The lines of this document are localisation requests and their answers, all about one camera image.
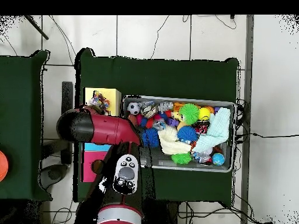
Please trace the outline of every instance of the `green tablecloth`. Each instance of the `green tablecloth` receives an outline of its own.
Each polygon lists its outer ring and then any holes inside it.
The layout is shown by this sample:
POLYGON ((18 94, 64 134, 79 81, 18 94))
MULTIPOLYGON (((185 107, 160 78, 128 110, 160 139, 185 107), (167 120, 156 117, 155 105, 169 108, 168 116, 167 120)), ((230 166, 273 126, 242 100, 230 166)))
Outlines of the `green tablecloth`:
POLYGON ((50 200, 38 184, 41 158, 41 69, 47 51, 0 56, 0 150, 9 170, 0 199, 50 200))
MULTIPOLYGON (((86 48, 77 54, 76 64, 77 105, 79 101, 83 102, 84 87, 116 88, 123 95, 226 102, 235 102, 237 98, 238 61, 235 58, 224 62, 106 58, 95 57, 92 50, 86 48)), ((146 173, 150 173, 150 169, 143 169, 142 174, 146 173)), ((82 183, 79 178, 74 178, 74 182, 78 180, 78 200, 82 201, 90 183, 82 183)), ((154 178, 158 200, 221 201, 227 206, 231 205, 232 171, 215 173, 154 169, 154 178)))

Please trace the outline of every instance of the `pink box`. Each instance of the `pink box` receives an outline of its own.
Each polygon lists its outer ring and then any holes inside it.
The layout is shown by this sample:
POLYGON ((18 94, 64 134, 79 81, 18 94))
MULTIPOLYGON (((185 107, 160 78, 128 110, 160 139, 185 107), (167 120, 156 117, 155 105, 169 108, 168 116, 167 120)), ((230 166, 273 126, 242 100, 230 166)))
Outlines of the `pink box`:
POLYGON ((96 173, 92 171, 92 163, 95 160, 104 160, 107 151, 84 151, 83 182, 94 182, 96 173))

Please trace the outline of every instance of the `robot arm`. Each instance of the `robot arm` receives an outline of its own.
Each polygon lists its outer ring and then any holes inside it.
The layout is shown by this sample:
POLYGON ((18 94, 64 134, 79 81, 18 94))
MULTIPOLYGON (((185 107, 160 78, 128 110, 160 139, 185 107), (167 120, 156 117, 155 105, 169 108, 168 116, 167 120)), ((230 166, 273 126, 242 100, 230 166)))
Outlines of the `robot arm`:
POLYGON ((142 142, 131 122, 85 107, 64 113, 58 120, 57 132, 72 142, 112 145, 98 167, 87 199, 78 207, 75 224, 141 224, 138 147, 142 142))

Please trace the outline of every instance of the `yellow box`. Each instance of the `yellow box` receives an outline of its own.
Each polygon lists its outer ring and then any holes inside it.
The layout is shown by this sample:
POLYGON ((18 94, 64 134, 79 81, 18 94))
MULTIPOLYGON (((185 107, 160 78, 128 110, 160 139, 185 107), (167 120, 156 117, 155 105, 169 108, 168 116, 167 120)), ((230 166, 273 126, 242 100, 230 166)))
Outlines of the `yellow box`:
POLYGON ((119 116, 120 114, 120 103, 121 103, 121 93, 117 89, 105 89, 101 87, 86 87, 85 88, 85 104, 91 100, 93 96, 93 91, 98 91, 109 100, 110 104, 108 111, 111 116, 119 116))

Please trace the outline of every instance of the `light blue towel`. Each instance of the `light blue towel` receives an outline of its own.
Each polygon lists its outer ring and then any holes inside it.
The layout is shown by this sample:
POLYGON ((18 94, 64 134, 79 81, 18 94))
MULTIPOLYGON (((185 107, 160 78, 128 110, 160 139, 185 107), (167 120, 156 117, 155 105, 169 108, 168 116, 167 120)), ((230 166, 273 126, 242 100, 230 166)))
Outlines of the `light blue towel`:
POLYGON ((220 108, 213 118, 207 133, 199 136, 196 146, 192 151, 202 153, 208 148, 226 142, 228 139, 228 128, 230 126, 230 114, 229 109, 220 108))

